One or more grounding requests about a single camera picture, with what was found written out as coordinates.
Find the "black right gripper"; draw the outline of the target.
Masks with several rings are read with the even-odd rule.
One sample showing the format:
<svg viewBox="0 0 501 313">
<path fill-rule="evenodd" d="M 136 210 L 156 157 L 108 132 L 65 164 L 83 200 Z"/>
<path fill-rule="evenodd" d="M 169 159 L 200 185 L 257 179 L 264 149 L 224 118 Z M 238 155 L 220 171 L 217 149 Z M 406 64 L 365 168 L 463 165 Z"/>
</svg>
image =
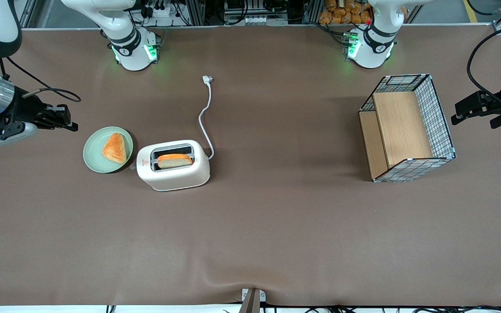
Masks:
<svg viewBox="0 0 501 313">
<path fill-rule="evenodd" d="M 72 132 L 78 131 L 78 124 L 72 122 L 66 104 L 52 106 L 42 102 L 37 96 L 23 98 L 21 93 L 13 96 L 2 117 L 4 120 L 8 118 L 10 122 L 33 123 L 40 129 L 60 128 Z"/>
</svg>

